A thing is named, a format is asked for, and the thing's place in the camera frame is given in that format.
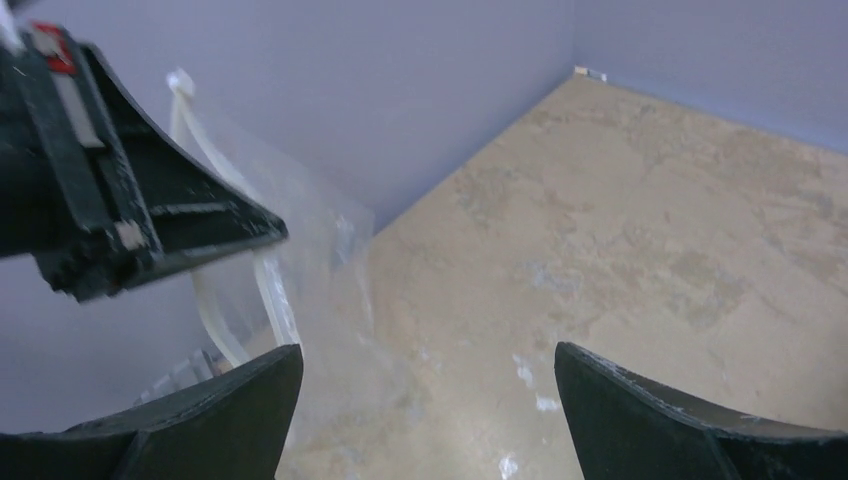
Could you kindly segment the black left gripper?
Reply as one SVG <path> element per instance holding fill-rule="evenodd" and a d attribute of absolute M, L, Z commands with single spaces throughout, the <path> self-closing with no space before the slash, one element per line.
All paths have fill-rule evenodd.
<path fill-rule="evenodd" d="M 58 25 L 1 48 L 1 254 L 80 302 L 285 241 L 284 220 L 178 146 Z M 87 147 L 87 110 L 99 144 Z"/>

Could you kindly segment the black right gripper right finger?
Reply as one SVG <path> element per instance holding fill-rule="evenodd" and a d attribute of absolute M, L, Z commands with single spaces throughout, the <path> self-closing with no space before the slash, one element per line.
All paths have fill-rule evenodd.
<path fill-rule="evenodd" d="M 844 479 L 847 435 L 732 410 L 560 342 L 554 370 L 587 479 Z"/>

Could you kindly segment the clear dotted zip top bag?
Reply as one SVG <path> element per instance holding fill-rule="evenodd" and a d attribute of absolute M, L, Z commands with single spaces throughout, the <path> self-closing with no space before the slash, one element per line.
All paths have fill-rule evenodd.
<path fill-rule="evenodd" d="M 281 217 L 285 242 L 157 288 L 165 318 L 220 371 L 298 344 L 304 377 L 280 479 L 410 479 L 421 409 L 406 361 L 377 337 L 368 275 L 373 213 L 231 120 L 182 69 L 166 76 L 169 136 L 214 177 Z"/>

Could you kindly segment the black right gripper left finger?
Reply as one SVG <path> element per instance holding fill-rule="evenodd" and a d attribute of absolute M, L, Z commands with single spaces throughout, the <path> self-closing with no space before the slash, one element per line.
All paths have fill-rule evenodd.
<path fill-rule="evenodd" d="M 272 479 L 302 379 L 299 346 L 62 432 L 2 434 L 4 479 Z"/>

